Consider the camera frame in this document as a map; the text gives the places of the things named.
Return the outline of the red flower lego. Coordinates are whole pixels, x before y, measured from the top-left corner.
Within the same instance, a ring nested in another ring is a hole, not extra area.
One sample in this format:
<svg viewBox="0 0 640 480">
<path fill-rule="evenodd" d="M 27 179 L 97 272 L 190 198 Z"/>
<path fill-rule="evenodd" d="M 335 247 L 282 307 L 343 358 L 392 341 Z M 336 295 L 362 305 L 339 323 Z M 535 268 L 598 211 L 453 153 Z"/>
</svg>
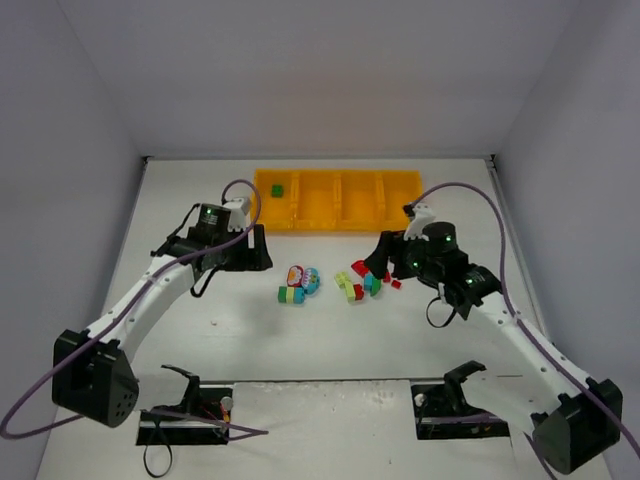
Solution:
<svg viewBox="0 0 640 480">
<path fill-rule="evenodd" d="M 298 288 L 303 285 L 304 268 L 299 265 L 293 265 L 289 268 L 286 278 L 288 287 Z"/>
</svg>

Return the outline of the blue flower lego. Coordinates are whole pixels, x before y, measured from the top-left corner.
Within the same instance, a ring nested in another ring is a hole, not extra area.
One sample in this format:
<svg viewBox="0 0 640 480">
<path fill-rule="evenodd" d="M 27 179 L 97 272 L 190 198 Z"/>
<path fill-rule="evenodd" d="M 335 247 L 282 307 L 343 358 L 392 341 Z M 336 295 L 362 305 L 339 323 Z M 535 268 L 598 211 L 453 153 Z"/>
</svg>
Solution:
<svg viewBox="0 0 640 480">
<path fill-rule="evenodd" d="M 321 284 L 321 277 L 316 268 L 309 267 L 303 272 L 301 286 L 306 295 L 314 295 Z"/>
</svg>

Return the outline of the dark green lego brick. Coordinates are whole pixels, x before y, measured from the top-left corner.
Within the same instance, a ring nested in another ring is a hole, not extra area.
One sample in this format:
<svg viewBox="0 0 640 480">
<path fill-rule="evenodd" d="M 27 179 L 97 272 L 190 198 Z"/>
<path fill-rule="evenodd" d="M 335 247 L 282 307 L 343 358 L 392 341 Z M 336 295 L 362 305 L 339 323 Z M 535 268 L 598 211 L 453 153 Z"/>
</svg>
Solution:
<svg viewBox="0 0 640 480">
<path fill-rule="evenodd" d="M 284 189 L 283 189 L 282 185 L 275 184 L 271 188 L 271 196 L 274 197 L 274 198 L 282 197 L 283 196 L 283 192 L 284 192 Z"/>
</svg>

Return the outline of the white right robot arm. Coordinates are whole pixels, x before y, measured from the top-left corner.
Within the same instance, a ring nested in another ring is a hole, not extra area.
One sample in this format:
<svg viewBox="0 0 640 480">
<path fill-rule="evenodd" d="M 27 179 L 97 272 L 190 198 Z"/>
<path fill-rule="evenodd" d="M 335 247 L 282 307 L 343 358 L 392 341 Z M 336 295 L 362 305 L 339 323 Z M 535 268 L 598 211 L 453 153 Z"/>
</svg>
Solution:
<svg viewBox="0 0 640 480">
<path fill-rule="evenodd" d="M 623 394 L 611 380 L 595 380 L 509 307 L 505 285 L 469 260 L 449 222 L 426 225 L 421 235 L 381 233 L 365 259 L 376 277 L 415 278 L 435 289 L 439 300 L 477 327 L 516 374 L 503 379 L 484 360 L 467 360 L 444 376 L 452 408 L 487 411 L 517 427 L 536 452 L 569 475 L 621 436 Z"/>
</svg>

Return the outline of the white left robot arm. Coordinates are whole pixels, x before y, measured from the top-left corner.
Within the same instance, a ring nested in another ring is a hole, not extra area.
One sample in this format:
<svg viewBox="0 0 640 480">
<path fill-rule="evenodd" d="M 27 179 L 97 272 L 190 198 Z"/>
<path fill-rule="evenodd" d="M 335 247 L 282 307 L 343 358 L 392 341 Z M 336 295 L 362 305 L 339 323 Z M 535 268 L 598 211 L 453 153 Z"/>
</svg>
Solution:
<svg viewBox="0 0 640 480">
<path fill-rule="evenodd" d="M 172 232 L 151 254 L 140 280 L 111 310 L 81 332 L 64 331 L 54 344 L 54 404 L 115 428 L 135 411 L 160 406 L 194 408 L 196 380 L 180 371 L 171 382 L 138 375 L 137 350 L 171 305 L 218 272 L 258 272 L 272 267 L 264 227 L 250 223 L 251 201 L 198 205 L 186 236 Z"/>
</svg>

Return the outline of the light blue lego brick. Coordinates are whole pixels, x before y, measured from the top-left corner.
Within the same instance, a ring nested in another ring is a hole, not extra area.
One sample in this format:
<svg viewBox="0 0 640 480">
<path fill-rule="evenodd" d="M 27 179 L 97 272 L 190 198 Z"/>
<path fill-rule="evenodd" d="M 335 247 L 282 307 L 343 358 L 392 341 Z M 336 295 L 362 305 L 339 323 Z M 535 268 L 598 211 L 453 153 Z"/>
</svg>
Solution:
<svg viewBox="0 0 640 480">
<path fill-rule="evenodd" d="M 363 279 L 364 282 L 364 290 L 370 293 L 370 285 L 372 280 L 376 278 L 372 273 L 367 273 Z"/>
</svg>

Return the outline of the red round lego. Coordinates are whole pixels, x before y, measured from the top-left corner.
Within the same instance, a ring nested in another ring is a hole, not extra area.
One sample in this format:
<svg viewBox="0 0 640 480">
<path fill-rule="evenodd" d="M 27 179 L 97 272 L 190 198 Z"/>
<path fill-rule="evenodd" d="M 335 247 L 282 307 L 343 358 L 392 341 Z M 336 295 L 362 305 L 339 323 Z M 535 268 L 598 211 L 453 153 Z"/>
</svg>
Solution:
<svg viewBox="0 0 640 480">
<path fill-rule="evenodd" d="M 364 264 L 363 260 L 357 260 L 351 264 L 351 269 L 360 277 L 365 277 L 369 272 L 369 269 Z"/>
</svg>

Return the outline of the green curved lego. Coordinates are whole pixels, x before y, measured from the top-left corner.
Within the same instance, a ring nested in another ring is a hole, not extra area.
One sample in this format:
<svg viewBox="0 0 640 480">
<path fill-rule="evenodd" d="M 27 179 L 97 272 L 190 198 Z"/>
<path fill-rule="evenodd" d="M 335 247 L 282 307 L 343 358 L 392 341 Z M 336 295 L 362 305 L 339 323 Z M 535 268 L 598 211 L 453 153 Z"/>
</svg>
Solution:
<svg viewBox="0 0 640 480">
<path fill-rule="evenodd" d="M 382 282 L 379 279 L 374 278 L 370 285 L 370 295 L 376 296 L 381 290 Z"/>
</svg>

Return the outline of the yellow bin far left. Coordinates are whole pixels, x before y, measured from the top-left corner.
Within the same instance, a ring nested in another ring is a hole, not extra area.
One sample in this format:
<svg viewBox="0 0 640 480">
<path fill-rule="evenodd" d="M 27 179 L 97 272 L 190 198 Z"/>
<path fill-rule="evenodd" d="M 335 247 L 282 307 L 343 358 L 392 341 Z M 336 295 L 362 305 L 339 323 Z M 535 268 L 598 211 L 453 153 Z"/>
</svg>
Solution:
<svg viewBox="0 0 640 480">
<path fill-rule="evenodd" d="M 299 172 L 291 169 L 256 169 L 254 184 L 261 197 L 260 222 L 270 233 L 293 231 L 299 203 Z M 271 196 L 273 185 L 283 186 L 283 196 Z"/>
</svg>

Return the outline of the yellow bin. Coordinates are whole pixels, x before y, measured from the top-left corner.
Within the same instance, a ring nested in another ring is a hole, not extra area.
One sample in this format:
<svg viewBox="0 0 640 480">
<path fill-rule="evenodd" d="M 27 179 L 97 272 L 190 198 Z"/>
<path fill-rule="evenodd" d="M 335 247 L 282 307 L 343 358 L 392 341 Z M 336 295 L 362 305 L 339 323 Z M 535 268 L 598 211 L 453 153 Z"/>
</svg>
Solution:
<svg viewBox="0 0 640 480">
<path fill-rule="evenodd" d="M 256 169 L 254 184 L 261 197 L 260 222 L 270 233 L 293 231 L 299 203 L 299 172 L 291 169 Z M 271 196 L 273 185 L 283 186 L 283 196 Z"/>
<path fill-rule="evenodd" d="M 340 173 L 338 229 L 345 232 L 378 232 L 382 229 L 382 176 L 373 170 Z"/>
<path fill-rule="evenodd" d="M 331 170 L 301 170 L 295 228 L 302 232 L 337 230 L 338 174 Z"/>
</svg>

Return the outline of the aluminium frame rail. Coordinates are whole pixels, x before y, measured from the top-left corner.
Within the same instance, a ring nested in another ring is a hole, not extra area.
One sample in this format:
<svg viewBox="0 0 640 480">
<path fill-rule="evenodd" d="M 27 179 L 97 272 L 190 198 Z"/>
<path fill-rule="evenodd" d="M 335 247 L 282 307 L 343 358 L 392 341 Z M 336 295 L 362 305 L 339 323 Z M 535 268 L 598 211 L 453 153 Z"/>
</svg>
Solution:
<svg viewBox="0 0 640 480">
<path fill-rule="evenodd" d="M 491 154 L 486 159 L 486 166 L 508 236 L 507 271 L 510 295 L 529 321 L 537 327 L 544 328 L 544 323 L 540 322 L 538 299 L 499 177 L 496 154 Z"/>
</svg>

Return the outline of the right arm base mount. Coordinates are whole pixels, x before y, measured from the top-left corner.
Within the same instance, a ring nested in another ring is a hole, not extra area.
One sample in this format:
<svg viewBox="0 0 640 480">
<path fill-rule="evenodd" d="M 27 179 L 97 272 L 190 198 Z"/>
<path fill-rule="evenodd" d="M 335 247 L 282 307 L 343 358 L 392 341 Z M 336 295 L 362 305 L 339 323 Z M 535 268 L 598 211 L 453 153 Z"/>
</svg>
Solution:
<svg viewBox="0 0 640 480">
<path fill-rule="evenodd" d="M 440 383 L 411 385 L 416 438 L 427 440 L 480 440 L 508 438 L 508 424 L 467 402 L 463 383 L 471 374 L 484 372 L 477 362 L 466 362 L 444 374 Z"/>
</svg>

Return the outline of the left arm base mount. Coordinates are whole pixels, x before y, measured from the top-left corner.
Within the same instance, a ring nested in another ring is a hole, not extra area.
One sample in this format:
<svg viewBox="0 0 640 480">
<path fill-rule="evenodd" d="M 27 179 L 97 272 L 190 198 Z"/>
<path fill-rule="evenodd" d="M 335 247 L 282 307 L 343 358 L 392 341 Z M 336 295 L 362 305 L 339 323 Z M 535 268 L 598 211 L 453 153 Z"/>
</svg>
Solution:
<svg viewBox="0 0 640 480">
<path fill-rule="evenodd" d="M 170 364 L 162 369 L 187 379 L 182 400 L 177 404 L 160 404 L 156 409 L 178 412 L 210 420 L 231 421 L 233 388 L 231 386 L 202 385 L 200 377 L 188 370 Z M 138 446 L 211 446 L 229 443 L 227 427 L 192 422 L 168 415 L 154 415 L 142 411 L 138 424 Z"/>
</svg>

